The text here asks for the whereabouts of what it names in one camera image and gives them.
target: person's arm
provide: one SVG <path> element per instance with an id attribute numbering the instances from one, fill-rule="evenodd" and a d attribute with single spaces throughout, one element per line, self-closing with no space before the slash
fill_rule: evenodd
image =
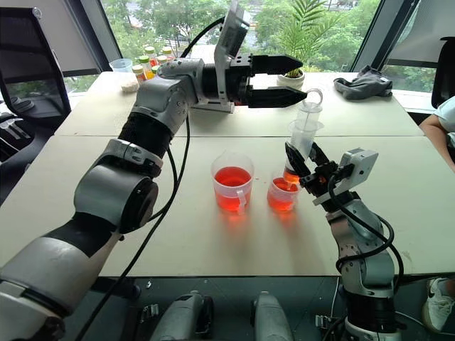
<path id="1" fill-rule="evenodd" d="M 447 149 L 447 131 L 439 122 L 438 116 L 431 115 L 427 117 L 420 124 L 420 129 L 424 131 L 433 146 L 455 173 L 455 163 L 452 161 L 449 150 Z"/>

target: potted plant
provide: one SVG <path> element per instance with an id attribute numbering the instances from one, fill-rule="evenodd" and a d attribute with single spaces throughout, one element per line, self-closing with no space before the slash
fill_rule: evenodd
<path id="1" fill-rule="evenodd" d="M 323 38 L 340 19 L 327 15 L 323 0 L 293 0 L 292 15 L 282 25 L 279 41 L 284 52 L 305 63 L 323 45 Z M 278 75 L 277 85 L 300 90 L 305 74 L 302 69 Z"/>

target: plastic measuring cup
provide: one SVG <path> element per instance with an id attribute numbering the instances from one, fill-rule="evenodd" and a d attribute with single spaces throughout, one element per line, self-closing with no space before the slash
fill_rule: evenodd
<path id="1" fill-rule="evenodd" d="M 314 135 L 323 127 L 323 124 L 319 121 L 319 114 L 322 111 L 322 92 L 320 89 L 310 89 L 307 91 L 308 94 L 310 92 L 318 94 L 319 101 L 309 102 L 303 100 L 299 106 L 297 119 L 289 125 L 291 144 L 300 151 L 304 158 L 307 158 L 310 154 Z"/>
<path id="2" fill-rule="evenodd" d="M 218 206 L 242 214 L 250 202 L 255 167 L 246 155 L 225 151 L 211 167 Z"/>
<path id="3" fill-rule="evenodd" d="M 109 66 L 114 72 L 133 72 L 133 62 L 128 58 L 120 58 L 113 60 Z"/>
<path id="4" fill-rule="evenodd" d="M 267 192 L 267 202 L 276 211 L 292 210 L 297 202 L 297 195 L 300 191 L 298 183 L 286 180 L 283 170 L 276 170 L 272 174 L 269 190 Z"/>

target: white table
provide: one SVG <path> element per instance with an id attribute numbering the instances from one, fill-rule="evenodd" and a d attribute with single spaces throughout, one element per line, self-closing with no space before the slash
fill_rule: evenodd
<path id="1" fill-rule="evenodd" d="M 33 238 L 73 214 L 75 186 L 106 146 L 107 136 L 54 136 L 0 208 L 0 266 Z M 172 143 L 178 166 L 185 139 Z M 285 138 L 194 138 L 180 190 L 168 216 L 132 269 L 131 276 L 337 275 L 336 243 L 321 207 L 306 192 L 290 214 L 267 206 L 273 168 L 285 159 Z M 356 190 L 367 206 L 395 228 L 406 274 L 455 269 L 455 177 L 425 137 L 318 137 L 336 161 L 355 147 L 379 152 L 370 178 Z M 246 153 L 255 165 L 252 202 L 244 216 L 215 204 L 210 164 L 226 148 Z M 159 209 L 171 192 L 167 159 L 157 178 Z M 102 270 L 118 276 L 148 232 L 126 236 Z"/>
<path id="2" fill-rule="evenodd" d="M 136 99 L 122 94 L 121 73 L 104 72 L 55 133 L 63 136 L 118 136 Z M 317 136 L 423 136 L 394 97 L 371 97 L 346 101 L 335 91 L 337 77 L 352 79 L 353 73 L 308 73 L 303 90 L 318 87 L 324 95 Z M 276 76 L 257 75 L 255 88 L 273 87 Z M 191 112 L 192 136 L 288 136 L 298 105 L 278 109 L 236 107 L 234 114 Z M 177 136 L 185 136 L 185 128 Z"/>

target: plant pot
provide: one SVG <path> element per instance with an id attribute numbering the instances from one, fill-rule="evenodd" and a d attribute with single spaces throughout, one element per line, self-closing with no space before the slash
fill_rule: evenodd
<path id="1" fill-rule="evenodd" d="M 302 73 L 298 78 L 289 78 L 284 75 L 278 75 L 277 86 L 279 87 L 292 87 L 295 90 L 301 90 L 301 86 L 304 84 L 305 74 Z"/>

